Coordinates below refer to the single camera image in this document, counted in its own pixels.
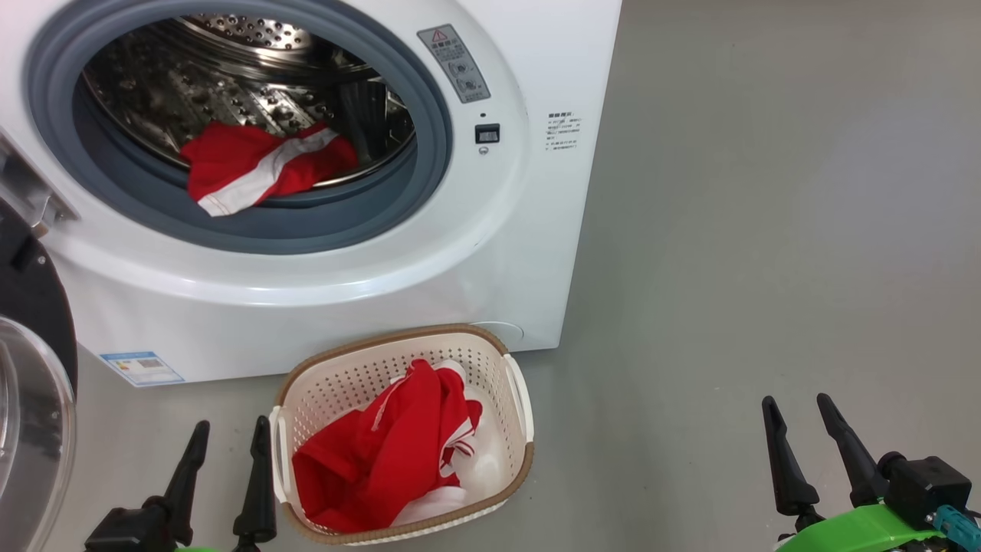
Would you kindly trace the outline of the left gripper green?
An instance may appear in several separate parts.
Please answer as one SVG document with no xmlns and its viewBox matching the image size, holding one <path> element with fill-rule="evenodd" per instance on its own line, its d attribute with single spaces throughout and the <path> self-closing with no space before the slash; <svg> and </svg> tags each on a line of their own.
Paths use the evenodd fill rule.
<svg viewBox="0 0 981 552">
<path fill-rule="evenodd" d="M 192 544 L 192 509 L 197 475 L 202 468 L 209 442 L 210 423 L 201 420 L 183 451 L 162 496 L 166 512 L 161 530 L 162 547 Z M 232 533 L 238 538 L 235 551 L 259 551 L 260 545 L 277 537 L 277 506 L 272 478 L 272 444 L 269 419 L 259 416 L 250 444 L 252 466 L 241 513 Z M 175 552 L 223 552 L 213 547 L 179 547 Z"/>
</svg>

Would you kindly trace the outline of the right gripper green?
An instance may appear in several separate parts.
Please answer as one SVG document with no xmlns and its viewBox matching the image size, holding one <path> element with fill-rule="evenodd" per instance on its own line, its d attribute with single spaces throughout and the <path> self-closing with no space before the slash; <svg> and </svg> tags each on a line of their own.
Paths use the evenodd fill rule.
<svg viewBox="0 0 981 552">
<path fill-rule="evenodd" d="M 921 518 L 923 527 L 916 528 L 887 505 L 873 505 L 885 496 L 887 480 L 830 395 L 819 393 L 816 402 L 841 455 L 851 486 L 849 500 L 856 509 L 831 518 L 816 513 L 819 493 L 806 481 L 789 447 L 787 424 L 775 399 L 766 396 L 763 425 L 776 511 L 798 518 L 796 533 L 781 537 L 774 550 L 946 551 L 947 537 L 937 530 L 937 521 L 946 520 L 947 506 L 928 511 Z"/>
</svg>

